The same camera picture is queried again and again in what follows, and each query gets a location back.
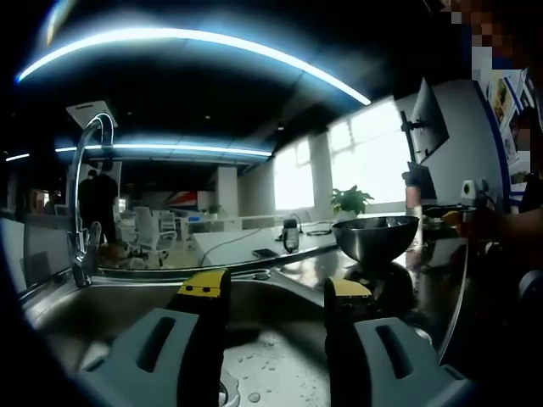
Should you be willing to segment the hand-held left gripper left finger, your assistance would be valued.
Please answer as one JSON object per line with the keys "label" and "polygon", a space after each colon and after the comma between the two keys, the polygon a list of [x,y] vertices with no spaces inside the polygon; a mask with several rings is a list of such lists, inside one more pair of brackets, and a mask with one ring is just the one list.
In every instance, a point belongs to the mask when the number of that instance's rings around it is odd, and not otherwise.
{"label": "hand-held left gripper left finger", "polygon": [[167,307],[120,334],[109,354],[81,371],[97,406],[217,406],[230,314],[226,269],[186,280]]}

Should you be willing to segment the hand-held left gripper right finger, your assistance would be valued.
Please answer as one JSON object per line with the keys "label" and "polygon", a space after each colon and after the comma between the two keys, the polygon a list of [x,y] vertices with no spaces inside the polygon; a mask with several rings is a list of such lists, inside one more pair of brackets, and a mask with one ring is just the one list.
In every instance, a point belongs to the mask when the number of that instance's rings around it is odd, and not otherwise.
{"label": "hand-held left gripper right finger", "polygon": [[325,352],[333,406],[468,406],[475,385],[440,365],[430,342],[397,317],[379,318],[358,282],[324,282]]}

